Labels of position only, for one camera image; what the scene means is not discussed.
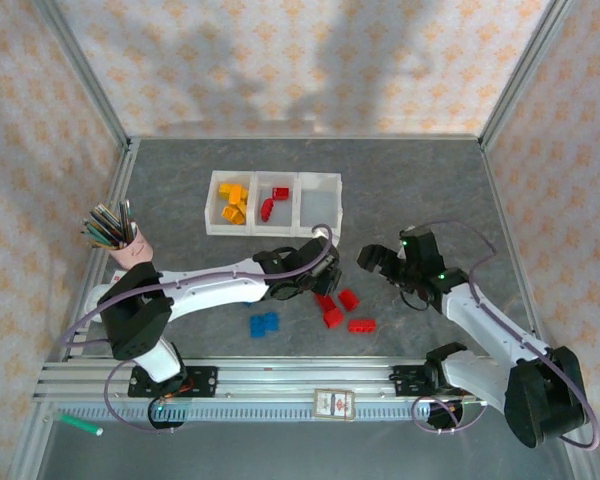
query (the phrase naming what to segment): orange patterned wall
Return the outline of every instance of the orange patterned wall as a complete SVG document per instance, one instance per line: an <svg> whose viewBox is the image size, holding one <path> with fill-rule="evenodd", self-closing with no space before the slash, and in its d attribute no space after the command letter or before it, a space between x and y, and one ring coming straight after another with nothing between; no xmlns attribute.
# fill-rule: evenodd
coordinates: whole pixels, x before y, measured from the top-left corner
<svg viewBox="0 0 600 480"><path fill-rule="evenodd" d="M117 148L29 0L0 0L0 479L88 248Z"/></svg>
<svg viewBox="0 0 600 480"><path fill-rule="evenodd" d="M489 152L543 323L600 418L600 0L581 0Z"/></svg>
<svg viewBox="0 0 600 480"><path fill-rule="evenodd" d="M549 0L60 0L131 135L478 134Z"/></svg>

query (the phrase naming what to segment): red lego brick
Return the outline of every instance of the red lego brick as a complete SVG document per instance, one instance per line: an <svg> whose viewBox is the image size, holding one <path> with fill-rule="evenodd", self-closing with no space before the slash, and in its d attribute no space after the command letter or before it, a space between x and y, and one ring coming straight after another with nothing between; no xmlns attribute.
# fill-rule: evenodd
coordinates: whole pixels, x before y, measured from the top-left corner
<svg viewBox="0 0 600 480"><path fill-rule="evenodd" d="M328 312L325 312L325 314L322 316L322 319L324 320L324 324L327 326L327 328L336 328L344 321L344 313L342 313L340 309L336 307Z"/></svg>
<svg viewBox="0 0 600 480"><path fill-rule="evenodd" d="M351 333L373 333L376 331L376 321L371 318L349 320L348 329Z"/></svg>
<svg viewBox="0 0 600 480"><path fill-rule="evenodd" d="M341 291L338 294L338 298L342 302L342 305L347 312L352 312L358 305L360 305L360 300L358 297L356 297L356 294L348 288L345 288L343 291Z"/></svg>
<svg viewBox="0 0 600 480"><path fill-rule="evenodd" d="M273 211L273 199L267 198L262 202L262 208L260 209L260 218L263 222L268 222L271 212Z"/></svg>
<svg viewBox="0 0 600 480"><path fill-rule="evenodd" d="M274 200L289 200L289 189L287 187L273 187L271 197Z"/></svg>
<svg viewBox="0 0 600 480"><path fill-rule="evenodd" d="M318 302L318 305L320 305L320 308L322 309L323 313L327 313L331 310L338 309L338 307L336 306L336 302L334 302L329 295L325 297L323 295L318 295L317 293L315 293L314 296L316 297L316 301Z"/></svg>

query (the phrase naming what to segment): pencil cup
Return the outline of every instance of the pencil cup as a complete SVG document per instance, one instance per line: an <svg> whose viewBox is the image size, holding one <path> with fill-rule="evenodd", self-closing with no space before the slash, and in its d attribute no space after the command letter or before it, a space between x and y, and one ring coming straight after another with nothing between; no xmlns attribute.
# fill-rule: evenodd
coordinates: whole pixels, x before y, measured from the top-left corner
<svg viewBox="0 0 600 480"><path fill-rule="evenodd" d="M109 250L111 256L125 270L131 269L138 263L150 262L153 259L153 248L142 235L140 228L136 224L133 226L136 229L136 238L133 242L121 250Z"/></svg>

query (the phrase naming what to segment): white plastic bin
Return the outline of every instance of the white plastic bin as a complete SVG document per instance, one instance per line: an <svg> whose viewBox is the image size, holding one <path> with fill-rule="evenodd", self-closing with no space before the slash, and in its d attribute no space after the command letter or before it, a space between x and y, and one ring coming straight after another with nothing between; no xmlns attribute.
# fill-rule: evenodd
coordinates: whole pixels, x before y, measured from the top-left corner
<svg viewBox="0 0 600 480"><path fill-rule="evenodd" d="M222 183L238 183L249 189L245 225L232 225L222 218L226 199L218 195ZM289 188L289 199L275 201L267 222L262 221L262 203L274 187ZM205 207L207 235L253 235L264 237L312 237L311 228L326 223L340 238L342 225L342 180L339 173L239 172L214 170Z"/></svg>

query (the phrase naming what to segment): blue block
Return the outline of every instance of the blue block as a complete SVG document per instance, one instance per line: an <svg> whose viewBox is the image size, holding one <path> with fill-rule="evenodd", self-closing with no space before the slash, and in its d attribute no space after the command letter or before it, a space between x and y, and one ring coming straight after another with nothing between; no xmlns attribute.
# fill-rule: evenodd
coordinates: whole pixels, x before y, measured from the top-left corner
<svg viewBox="0 0 600 480"><path fill-rule="evenodd" d="M251 329L251 338L264 337L266 329L264 328L264 317L262 315L254 315L251 317L249 326Z"/></svg>
<svg viewBox="0 0 600 480"><path fill-rule="evenodd" d="M278 314L275 312L267 312L264 314L264 329L270 332L278 331Z"/></svg>

